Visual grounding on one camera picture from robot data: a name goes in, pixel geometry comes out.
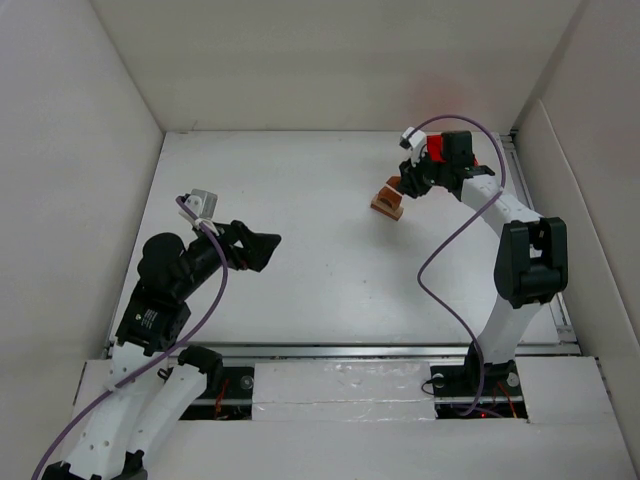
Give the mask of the small red-brown wood block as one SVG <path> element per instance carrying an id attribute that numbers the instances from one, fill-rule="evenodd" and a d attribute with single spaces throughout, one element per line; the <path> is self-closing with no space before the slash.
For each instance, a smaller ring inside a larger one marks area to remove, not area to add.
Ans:
<path id="1" fill-rule="evenodd" d="M 399 184 L 400 184 L 400 181 L 401 181 L 401 177 L 400 177 L 400 176 L 392 176 L 392 177 L 390 177 L 390 178 L 386 181 L 386 184 L 387 184 L 390 188 L 392 188 L 392 189 L 394 189 L 394 190 L 397 190 L 397 189 L 398 189 L 398 186 L 399 186 Z"/>

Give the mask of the orange arch wood block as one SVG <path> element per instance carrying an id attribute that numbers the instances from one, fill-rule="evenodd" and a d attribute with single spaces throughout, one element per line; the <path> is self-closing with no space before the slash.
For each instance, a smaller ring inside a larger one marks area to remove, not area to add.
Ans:
<path id="1" fill-rule="evenodd" d="M 383 186 L 379 192 L 377 193 L 374 202 L 376 203 L 381 203 L 380 200 L 381 199 L 387 199 L 389 202 L 391 202 L 391 204 L 393 205 L 394 208 L 397 208 L 398 206 L 401 206 L 401 201 L 402 201 L 402 196 L 395 191 L 394 189 L 390 188 L 388 185 Z"/>

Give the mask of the reddish long wood block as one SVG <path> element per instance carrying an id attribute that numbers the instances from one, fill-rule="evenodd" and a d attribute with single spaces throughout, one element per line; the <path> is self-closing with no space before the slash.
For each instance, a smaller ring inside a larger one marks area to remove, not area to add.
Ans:
<path id="1" fill-rule="evenodd" d="M 370 204 L 370 207 L 376 212 L 381 213 L 394 221 L 399 221 L 404 213 L 404 208 L 402 206 L 392 208 L 384 203 L 373 202 Z"/>

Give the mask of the red plastic bin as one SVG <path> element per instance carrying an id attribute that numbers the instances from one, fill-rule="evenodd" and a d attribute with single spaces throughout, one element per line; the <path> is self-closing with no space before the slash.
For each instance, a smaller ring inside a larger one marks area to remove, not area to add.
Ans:
<path id="1" fill-rule="evenodd" d="M 469 131 L 447 131 L 427 137 L 427 151 L 434 162 L 458 167 L 477 166 Z"/>

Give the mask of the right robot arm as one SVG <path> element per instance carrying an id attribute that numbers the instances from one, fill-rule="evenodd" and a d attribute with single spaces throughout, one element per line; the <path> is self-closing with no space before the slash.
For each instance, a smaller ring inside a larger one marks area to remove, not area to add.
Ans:
<path id="1" fill-rule="evenodd" d="M 499 239 L 496 302 L 454 376 L 472 389 L 486 388 L 513 372 L 517 345 L 531 320 L 567 287 L 567 225 L 507 193 L 495 172 L 478 164 L 468 131 L 426 135 L 408 128 L 399 144 L 408 153 L 399 166 L 401 194 L 417 199 L 442 187 L 473 209 Z"/>

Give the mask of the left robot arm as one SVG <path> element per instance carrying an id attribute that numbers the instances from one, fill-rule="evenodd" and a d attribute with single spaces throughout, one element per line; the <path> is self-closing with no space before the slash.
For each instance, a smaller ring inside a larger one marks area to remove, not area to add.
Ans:
<path id="1" fill-rule="evenodd" d="M 184 244 L 173 233 L 149 238 L 111 357 L 103 392 L 63 429 L 59 444 L 81 420 L 87 423 L 72 451 L 52 463 L 43 457 L 35 479 L 145 479 L 155 453 L 188 406 L 219 385 L 221 354 L 189 345 L 184 333 L 188 298 L 214 273 L 262 271 L 281 242 L 244 223 L 193 224 Z"/>

